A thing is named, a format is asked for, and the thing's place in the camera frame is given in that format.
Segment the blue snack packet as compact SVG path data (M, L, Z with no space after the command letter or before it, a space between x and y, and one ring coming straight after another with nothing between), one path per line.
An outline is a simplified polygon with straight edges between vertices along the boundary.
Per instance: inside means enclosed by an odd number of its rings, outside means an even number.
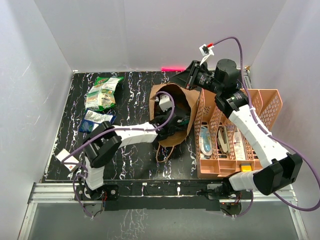
M107 121L111 124L115 121L116 116L112 114L101 114L87 109L81 120L78 131L81 133L91 133L101 123Z

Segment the green white snack bag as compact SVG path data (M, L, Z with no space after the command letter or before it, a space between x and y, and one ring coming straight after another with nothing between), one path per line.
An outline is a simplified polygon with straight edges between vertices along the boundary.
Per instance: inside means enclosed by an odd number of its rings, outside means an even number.
M85 108L96 112L113 108L116 105L114 96L116 87L123 79L123 77L98 77L86 95Z

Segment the brown paper bag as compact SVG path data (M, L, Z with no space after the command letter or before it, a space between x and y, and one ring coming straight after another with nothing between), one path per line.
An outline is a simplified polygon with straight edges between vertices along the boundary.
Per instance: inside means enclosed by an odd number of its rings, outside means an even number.
M173 103L171 110L156 112L155 99L160 94L166 94ZM156 161L166 162L175 147L180 145L191 132L198 109L200 92L187 90L175 83L156 84L152 86L149 96L149 118L152 124L160 127L156 141Z

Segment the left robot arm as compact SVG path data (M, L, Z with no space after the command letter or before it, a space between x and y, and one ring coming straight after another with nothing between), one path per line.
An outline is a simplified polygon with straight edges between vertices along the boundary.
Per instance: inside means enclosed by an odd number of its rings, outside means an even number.
M118 149L128 145L168 140L185 132L190 122L189 113L172 108L138 125L118 126L104 121L83 143L87 168L83 193L92 200L97 200L103 195L105 165L112 160Z

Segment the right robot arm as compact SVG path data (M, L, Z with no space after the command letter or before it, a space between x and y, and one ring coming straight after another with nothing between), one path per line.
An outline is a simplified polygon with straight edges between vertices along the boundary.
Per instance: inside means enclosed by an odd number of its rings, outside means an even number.
M214 93L218 109L238 128L258 156L261 170L238 172L227 178L222 190L230 199L241 190L259 191L268 196L294 183L303 163L298 154L289 153L271 138L271 132L249 105L248 96L238 87L240 74L230 59L219 60L214 72L208 70L206 63L194 60L170 80L187 90L200 87Z

